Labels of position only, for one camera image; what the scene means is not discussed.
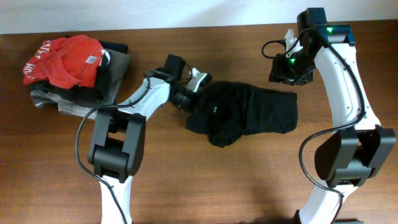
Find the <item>black t-shirt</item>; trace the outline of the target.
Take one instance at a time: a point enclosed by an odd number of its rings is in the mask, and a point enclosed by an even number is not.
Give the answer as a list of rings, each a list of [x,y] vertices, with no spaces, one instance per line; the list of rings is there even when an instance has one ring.
[[[219,81],[197,93],[185,127],[207,135],[210,144],[224,148],[242,136],[289,133],[297,123],[296,93]]]

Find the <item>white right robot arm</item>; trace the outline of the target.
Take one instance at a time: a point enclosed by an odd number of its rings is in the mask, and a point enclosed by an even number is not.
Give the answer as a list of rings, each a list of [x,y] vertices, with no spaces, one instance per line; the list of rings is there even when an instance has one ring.
[[[330,105],[333,126],[315,152],[317,176],[294,223],[335,223],[346,198],[377,175],[396,143],[393,129],[383,128],[367,99],[347,24],[318,22],[289,30],[285,52],[272,57],[270,81],[303,85],[318,70]]]

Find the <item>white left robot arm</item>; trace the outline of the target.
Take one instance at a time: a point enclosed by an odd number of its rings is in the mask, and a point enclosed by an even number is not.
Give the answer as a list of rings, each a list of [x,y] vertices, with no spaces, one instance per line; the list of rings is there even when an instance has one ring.
[[[195,94],[212,77],[196,68],[190,73],[184,85],[178,75],[151,70],[127,100],[96,112],[88,162],[101,186],[102,223],[132,223],[131,184],[143,159],[147,120],[166,102],[192,110]]]

